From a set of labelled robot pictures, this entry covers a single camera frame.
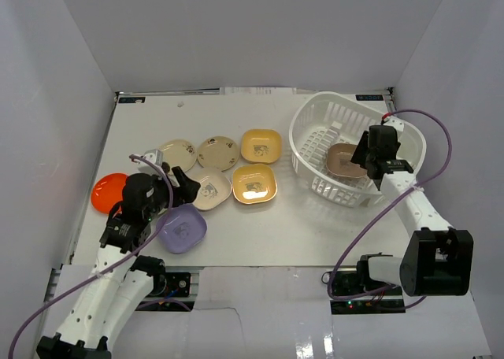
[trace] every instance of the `white laundry basket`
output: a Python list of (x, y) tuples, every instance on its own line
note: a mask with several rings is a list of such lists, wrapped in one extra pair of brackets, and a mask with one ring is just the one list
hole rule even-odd
[[(301, 106), (289, 128), (292, 165), (308, 187), (331, 202), (355, 207), (375, 205), (384, 196), (367, 176), (346, 179), (333, 176), (325, 167), (330, 146), (338, 142), (357, 144), (362, 132), (379, 124), (383, 113), (340, 94), (315, 94)], [(398, 158), (407, 160), (418, 172), (424, 162), (425, 138), (412, 124), (404, 123)]]

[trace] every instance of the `beige plate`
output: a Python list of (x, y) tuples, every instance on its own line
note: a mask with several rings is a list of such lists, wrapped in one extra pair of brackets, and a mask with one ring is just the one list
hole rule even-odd
[(272, 129), (251, 129), (242, 137), (242, 156), (247, 161), (272, 164), (282, 154), (282, 137)]
[(187, 140), (177, 139), (164, 143), (158, 149), (163, 152), (163, 161), (170, 165), (170, 168), (180, 166), (185, 172), (196, 163), (196, 149)]
[(239, 148), (229, 137), (214, 136), (198, 148), (198, 162), (204, 168), (231, 168), (239, 158)]
[(325, 166), (328, 171), (335, 176), (358, 179), (366, 175), (365, 168), (350, 162), (354, 155), (356, 145), (339, 143), (331, 146), (328, 150), (328, 157)]
[(233, 172), (233, 194), (243, 204), (267, 202), (276, 191), (275, 174), (268, 165), (247, 165)]
[(231, 182), (218, 168), (202, 168), (191, 179), (202, 185), (192, 203), (200, 211), (217, 207), (231, 195)]

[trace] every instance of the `white wall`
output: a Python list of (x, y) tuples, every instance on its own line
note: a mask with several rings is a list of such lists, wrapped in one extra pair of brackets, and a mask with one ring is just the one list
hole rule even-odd
[(65, 0), (115, 91), (393, 86), (441, 0)]
[[(443, 0), (397, 85), (399, 109), (434, 113), (450, 129), (453, 161), (428, 185), (433, 204), (475, 239), (472, 294), (495, 358), (504, 358), (504, 0)], [(443, 134), (408, 114), (428, 140), (421, 174), (439, 168)]]
[[(83, 208), (113, 93), (62, 0), (0, 0), (0, 357), (42, 304)], [(27, 358), (36, 324), (15, 358)]]

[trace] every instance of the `robotic arm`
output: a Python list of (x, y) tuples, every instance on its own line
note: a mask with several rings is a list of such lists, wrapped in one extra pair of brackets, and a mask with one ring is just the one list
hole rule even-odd
[[(169, 172), (160, 151), (147, 152), (144, 157), (165, 174)], [(179, 167), (172, 172), (179, 185), (172, 184), (172, 206), (192, 203), (200, 184), (189, 179)], [(40, 339), (37, 345), (40, 359), (110, 359), (120, 330), (139, 303), (146, 295), (160, 295), (165, 290), (165, 264), (157, 258), (133, 256), (114, 270), (100, 273), (141, 246), (150, 235), (152, 218), (169, 205), (168, 187), (154, 174), (129, 176), (122, 194), (123, 201), (111, 209), (100, 238), (90, 275), (99, 277), (83, 289), (55, 336)]]
[[(417, 183), (408, 161), (396, 157), (402, 127), (396, 119), (370, 126), (351, 160), (367, 170), (378, 190), (391, 201)], [(362, 256), (358, 273), (363, 284), (375, 280), (400, 285), (409, 296), (467, 293), (473, 258), (469, 232), (454, 229), (420, 188), (414, 187), (395, 210), (410, 236), (404, 257)]]

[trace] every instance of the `purple plate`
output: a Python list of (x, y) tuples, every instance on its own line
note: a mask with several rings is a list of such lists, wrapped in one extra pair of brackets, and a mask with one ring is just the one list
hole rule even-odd
[(168, 216), (161, 216), (157, 220), (156, 229), (163, 223), (157, 236), (170, 253), (185, 253), (206, 234), (205, 219), (192, 204), (183, 204), (172, 209)]

